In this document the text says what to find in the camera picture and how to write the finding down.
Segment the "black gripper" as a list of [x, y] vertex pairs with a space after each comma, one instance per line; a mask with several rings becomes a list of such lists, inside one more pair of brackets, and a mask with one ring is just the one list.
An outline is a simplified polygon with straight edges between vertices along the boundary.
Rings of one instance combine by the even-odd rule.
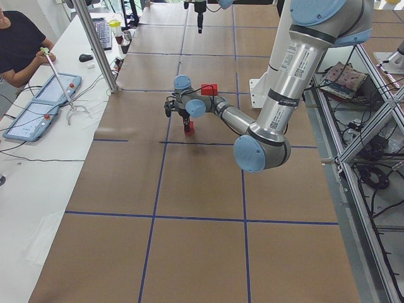
[[194, 11], [198, 13], [197, 26], [198, 33], [203, 31], [203, 13], [207, 10], [207, 0], [194, 0]]
[[177, 101], [175, 96], [168, 96], [166, 97], [164, 103], [164, 111], [167, 117], [170, 117], [173, 112], [178, 112], [179, 115], [182, 117], [183, 125], [184, 125], [184, 132], [190, 132], [190, 119], [189, 113], [185, 110], [185, 108], [181, 107], [181, 103]]

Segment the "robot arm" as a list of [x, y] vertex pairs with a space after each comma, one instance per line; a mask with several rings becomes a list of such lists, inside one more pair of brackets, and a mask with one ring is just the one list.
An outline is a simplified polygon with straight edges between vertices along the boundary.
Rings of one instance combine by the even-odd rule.
[[[198, 14], [197, 17], [198, 33], [202, 34], [203, 14], [206, 12], [208, 8], [207, 1], [193, 1], [193, 3], [194, 3], [194, 11]], [[222, 9], [227, 9], [233, 4], [233, 1], [223, 0], [223, 1], [217, 1], [217, 3], [220, 5]]]
[[234, 158], [242, 170], [279, 167], [291, 152], [285, 129], [324, 53], [332, 47], [365, 42], [371, 34], [373, 14], [373, 1], [285, 1], [278, 32], [285, 32], [290, 42], [284, 50], [274, 44], [272, 53], [283, 57], [257, 120], [220, 95], [202, 95], [186, 75], [175, 77], [174, 92], [164, 104], [165, 114], [178, 112], [188, 126], [191, 117], [213, 113], [238, 132]]

